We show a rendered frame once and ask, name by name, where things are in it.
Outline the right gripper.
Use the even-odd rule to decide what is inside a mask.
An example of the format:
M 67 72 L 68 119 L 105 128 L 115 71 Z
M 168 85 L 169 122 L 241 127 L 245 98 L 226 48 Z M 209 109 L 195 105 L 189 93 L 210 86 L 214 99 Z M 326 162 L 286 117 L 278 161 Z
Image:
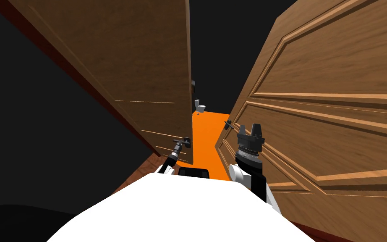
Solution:
M 265 140 L 262 136 L 261 124 L 252 124 L 251 136 L 246 134 L 244 125 L 240 125 L 238 139 L 238 149 L 261 150 Z

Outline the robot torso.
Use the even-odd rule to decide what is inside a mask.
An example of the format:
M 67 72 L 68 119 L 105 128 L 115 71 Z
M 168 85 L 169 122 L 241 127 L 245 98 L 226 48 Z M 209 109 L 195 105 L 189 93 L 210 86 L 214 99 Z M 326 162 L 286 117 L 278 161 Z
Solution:
M 48 242 L 314 242 L 233 181 L 150 173 L 78 214 Z

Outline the plain brown wooden door leaf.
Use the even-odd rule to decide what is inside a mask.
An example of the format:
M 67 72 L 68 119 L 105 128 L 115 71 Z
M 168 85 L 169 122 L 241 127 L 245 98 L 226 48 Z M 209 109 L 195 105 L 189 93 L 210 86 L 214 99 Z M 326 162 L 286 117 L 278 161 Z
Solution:
M 189 0 L 8 0 L 162 156 L 192 138 Z

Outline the panelled brown wooden door leaf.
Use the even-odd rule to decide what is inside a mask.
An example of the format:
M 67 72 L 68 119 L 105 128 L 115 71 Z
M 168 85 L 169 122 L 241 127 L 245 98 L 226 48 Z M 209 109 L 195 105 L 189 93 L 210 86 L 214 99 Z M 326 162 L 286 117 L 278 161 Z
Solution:
M 387 0 L 297 0 L 273 24 L 215 148 L 241 126 L 282 215 L 316 241 L 387 242 Z

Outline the white toilet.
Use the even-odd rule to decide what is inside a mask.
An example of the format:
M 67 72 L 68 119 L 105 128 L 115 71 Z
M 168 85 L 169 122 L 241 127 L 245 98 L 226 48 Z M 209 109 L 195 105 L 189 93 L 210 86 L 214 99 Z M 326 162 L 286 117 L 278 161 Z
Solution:
M 200 113 L 204 113 L 206 106 L 205 105 L 201 105 L 199 99 L 196 99 L 194 101 L 194 104 L 195 104 L 195 108 L 196 108 L 195 112 L 196 112 L 197 115 L 199 115 Z

